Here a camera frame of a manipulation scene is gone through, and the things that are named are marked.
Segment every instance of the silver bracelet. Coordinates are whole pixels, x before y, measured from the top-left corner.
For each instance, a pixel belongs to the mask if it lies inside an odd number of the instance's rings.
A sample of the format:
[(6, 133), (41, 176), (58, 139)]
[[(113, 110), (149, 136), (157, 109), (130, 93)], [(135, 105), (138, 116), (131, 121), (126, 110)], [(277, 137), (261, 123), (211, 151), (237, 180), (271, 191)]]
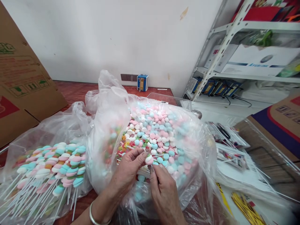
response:
[(94, 201), (91, 203), (90, 205), (90, 220), (94, 225), (109, 225), (109, 223), (111, 222), (112, 219), (110, 219), (107, 223), (97, 223), (92, 215), (92, 205), (93, 205)]

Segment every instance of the white box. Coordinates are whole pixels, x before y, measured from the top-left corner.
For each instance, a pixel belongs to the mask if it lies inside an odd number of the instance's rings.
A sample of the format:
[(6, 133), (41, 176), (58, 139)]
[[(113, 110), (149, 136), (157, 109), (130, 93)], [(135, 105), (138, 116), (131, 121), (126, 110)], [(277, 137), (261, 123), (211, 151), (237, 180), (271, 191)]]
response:
[[(227, 49), (224, 52), (224, 56), (221, 57), (221, 59), (219, 60), (218, 65), (215, 67), (215, 71), (216, 72), (221, 72), (222, 69), (224, 68), (224, 66), (228, 63), (230, 57), (233, 55), (233, 53), (235, 52), (235, 50), (238, 48), (238, 45), (235, 44), (230, 44), (228, 45)], [(212, 52), (210, 53), (204, 67), (205, 68), (209, 68), (211, 63), (213, 62), (213, 60), (215, 59), (217, 53), (220, 50), (220, 45), (216, 45), (215, 47), (213, 47)]]
[(221, 73), (276, 76), (299, 53), (300, 48), (238, 45)]

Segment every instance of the shelf post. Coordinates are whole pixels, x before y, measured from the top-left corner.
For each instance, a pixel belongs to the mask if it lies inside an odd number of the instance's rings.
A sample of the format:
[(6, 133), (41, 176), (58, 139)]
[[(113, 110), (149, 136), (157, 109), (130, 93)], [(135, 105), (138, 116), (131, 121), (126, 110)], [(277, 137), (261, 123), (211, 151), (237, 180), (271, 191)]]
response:
[(195, 91), (195, 94), (192, 98), (192, 101), (197, 100), (197, 98), (200, 96), (203, 88), (207, 84), (208, 79), (213, 77), (213, 71), (214, 71), (216, 65), (219, 63), (221, 57), (224, 55), (224, 52), (225, 52), (226, 48), (228, 47), (228, 44), (231, 42), (233, 36), (239, 30), (241, 30), (241, 28), (239, 26), (241, 24), (240, 22), (243, 21), (243, 19), (247, 15), (247, 13), (248, 13), (249, 9), (251, 8), (253, 2), (254, 2), (254, 0), (245, 0), (243, 5), (241, 6), (237, 16), (235, 17), (234, 21), (231, 23), (231, 26), (227, 28), (226, 36), (222, 41), (222, 44), (220, 46), (220, 50), (218, 51), (216, 57), (214, 58), (213, 62), (211, 63), (211, 66), (208, 68), (207, 72), (205, 72), (203, 74), (203, 80), (202, 80), (201, 84), (197, 87), (197, 89)]

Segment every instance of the clear plastic bag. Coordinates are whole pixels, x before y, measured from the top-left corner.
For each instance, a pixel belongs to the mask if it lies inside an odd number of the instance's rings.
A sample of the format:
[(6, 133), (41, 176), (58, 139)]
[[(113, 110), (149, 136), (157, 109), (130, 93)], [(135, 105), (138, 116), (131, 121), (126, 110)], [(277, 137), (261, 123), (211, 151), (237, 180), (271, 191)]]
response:
[[(86, 167), (90, 182), (97, 193), (108, 185), (116, 169), (116, 154), (121, 147), (119, 143), (124, 138), (123, 132), (127, 130), (128, 123), (131, 119), (142, 123), (141, 112), (151, 107), (157, 114), (166, 113), (168, 118), (173, 118), (173, 130), (169, 129), (168, 132), (174, 137), (176, 148), (184, 151), (185, 160), (192, 165), (184, 175), (173, 176), (177, 183), (182, 210), (189, 205), (198, 189), (202, 188), (206, 190), (206, 195), (198, 198), (200, 204), (204, 204), (201, 211), (197, 210), (196, 205), (188, 209), (199, 212), (207, 224), (213, 224), (214, 216), (222, 217), (222, 220), (218, 221), (227, 221), (224, 219), (227, 218), (227, 211), (223, 208), (214, 183), (216, 146), (205, 124), (192, 112), (183, 108), (128, 94), (105, 70), (100, 73), (99, 93), (95, 96), (98, 109), (94, 128), (88, 138)], [(221, 209), (217, 211), (214, 209), (215, 201), (220, 203)], [(119, 221), (122, 224), (140, 224), (140, 214), (148, 219), (158, 219), (151, 200), (150, 184), (137, 181), (118, 211), (118, 215), (122, 215), (119, 216)], [(198, 224), (197, 216), (190, 219), (195, 219), (194, 223)]]
[[(2, 193), (18, 175), (16, 172), (19, 166), (24, 162), (24, 159), (32, 155), (33, 150), (42, 146), (53, 146), (60, 142), (79, 143), (80, 145), (87, 145), (87, 137), (93, 127), (93, 119), (86, 115), (86, 110), (83, 102), (75, 102), (72, 106), (64, 112), (57, 112), (53, 116), (43, 120), (37, 127), (34, 127), (27, 132), (20, 135), (13, 142), (10, 143), (6, 164), (0, 176), (1, 186), (0, 193)], [(85, 196), (91, 190), (91, 184), (88, 181), (88, 176), (84, 176), (84, 182), (78, 187), (78, 197)], [(58, 204), (53, 204), (53, 208), (49, 206), (46, 214), (37, 220), (37, 223), (45, 222), (45, 224), (53, 224), (54, 216)], [(58, 217), (64, 216), (70, 210), (71, 204), (67, 205), (63, 201)], [(6, 207), (1, 207), (0, 214)], [(24, 216), (10, 220), (7, 217), (1, 224), (24, 224), (27, 218)], [(33, 220), (29, 220), (27, 224), (32, 224)]]

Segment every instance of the red box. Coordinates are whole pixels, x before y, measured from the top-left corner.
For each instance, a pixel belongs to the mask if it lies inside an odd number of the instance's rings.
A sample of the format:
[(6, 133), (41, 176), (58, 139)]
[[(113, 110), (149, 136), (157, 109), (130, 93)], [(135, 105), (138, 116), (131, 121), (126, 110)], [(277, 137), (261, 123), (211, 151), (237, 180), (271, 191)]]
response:
[[(260, 7), (260, 8), (251, 8), (247, 15), (244, 18), (244, 21), (272, 21), (274, 16), (282, 8), (276, 6)], [(232, 17), (231, 23), (234, 21), (237, 13)]]

